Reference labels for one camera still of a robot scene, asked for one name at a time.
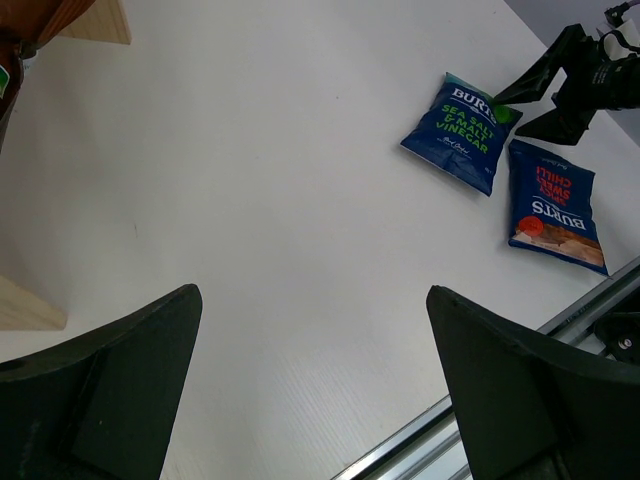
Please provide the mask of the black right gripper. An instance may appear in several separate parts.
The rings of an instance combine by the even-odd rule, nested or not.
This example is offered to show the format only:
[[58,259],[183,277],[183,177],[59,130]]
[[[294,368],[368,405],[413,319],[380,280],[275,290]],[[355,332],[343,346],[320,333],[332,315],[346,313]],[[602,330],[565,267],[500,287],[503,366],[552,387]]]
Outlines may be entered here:
[[594,39],[580,24],[565,27],[494,101],[500,105],[539,101],[560,70],[566,80],[553,95],[555,109],[520,126],[517,136],[576,146],[597,111],[639,107],[638,32],[614,29]]

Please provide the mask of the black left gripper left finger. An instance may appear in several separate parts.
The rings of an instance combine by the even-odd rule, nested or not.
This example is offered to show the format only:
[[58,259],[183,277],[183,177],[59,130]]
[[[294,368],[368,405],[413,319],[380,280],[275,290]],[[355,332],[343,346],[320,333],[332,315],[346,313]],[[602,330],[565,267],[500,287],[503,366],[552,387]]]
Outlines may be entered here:
[[203,310],[186,284],[1,365],[4,479],[160,477]]

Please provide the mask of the blue Burts sea salt bag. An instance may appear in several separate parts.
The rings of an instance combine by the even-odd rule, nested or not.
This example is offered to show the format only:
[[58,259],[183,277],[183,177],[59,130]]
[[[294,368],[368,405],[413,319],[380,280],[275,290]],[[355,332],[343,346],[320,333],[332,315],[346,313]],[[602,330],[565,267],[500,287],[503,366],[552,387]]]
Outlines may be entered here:
[[428,111],[400,145],[486,196],[522,112],[446,73]]

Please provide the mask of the brown Chuba cassava chips bag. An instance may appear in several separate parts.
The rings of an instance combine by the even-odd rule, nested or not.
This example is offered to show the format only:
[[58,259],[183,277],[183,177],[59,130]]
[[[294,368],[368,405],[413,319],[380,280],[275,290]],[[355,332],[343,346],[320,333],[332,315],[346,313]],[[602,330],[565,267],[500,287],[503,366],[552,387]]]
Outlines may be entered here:
[[94,0],[1,1],[1,142],[24,80],[24,61],[93,4]]

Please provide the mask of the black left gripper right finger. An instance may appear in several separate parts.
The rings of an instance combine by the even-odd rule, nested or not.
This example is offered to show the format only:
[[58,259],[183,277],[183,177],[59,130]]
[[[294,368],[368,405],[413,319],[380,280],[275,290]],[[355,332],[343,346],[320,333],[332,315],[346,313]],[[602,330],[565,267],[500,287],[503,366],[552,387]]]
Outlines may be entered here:
[[426,308],[476,479],[636,479],[639,368],[564,344],[453,290]]

